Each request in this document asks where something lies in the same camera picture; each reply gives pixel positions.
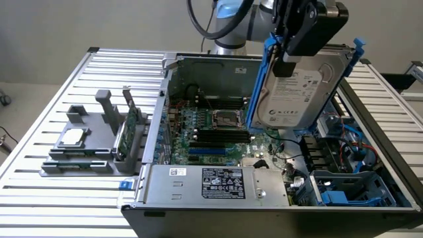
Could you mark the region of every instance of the warning label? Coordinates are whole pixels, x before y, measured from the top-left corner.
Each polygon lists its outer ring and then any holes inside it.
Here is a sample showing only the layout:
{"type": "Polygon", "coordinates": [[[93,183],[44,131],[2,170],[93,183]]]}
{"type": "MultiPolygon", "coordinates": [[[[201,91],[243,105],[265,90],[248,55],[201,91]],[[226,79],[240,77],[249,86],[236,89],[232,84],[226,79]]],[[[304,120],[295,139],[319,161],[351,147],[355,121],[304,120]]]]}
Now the warning label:
{"type": "Polygon", "coordinates": [[[263,120],[273,126],[296,126],[312,101],[321,75],[297,69],[289,78],[276,78],[263,120]]]}
{"type": "Polygon", "coordinates": [[[245,199],[241,169],[202,168],[202,198],[245,199]]]}

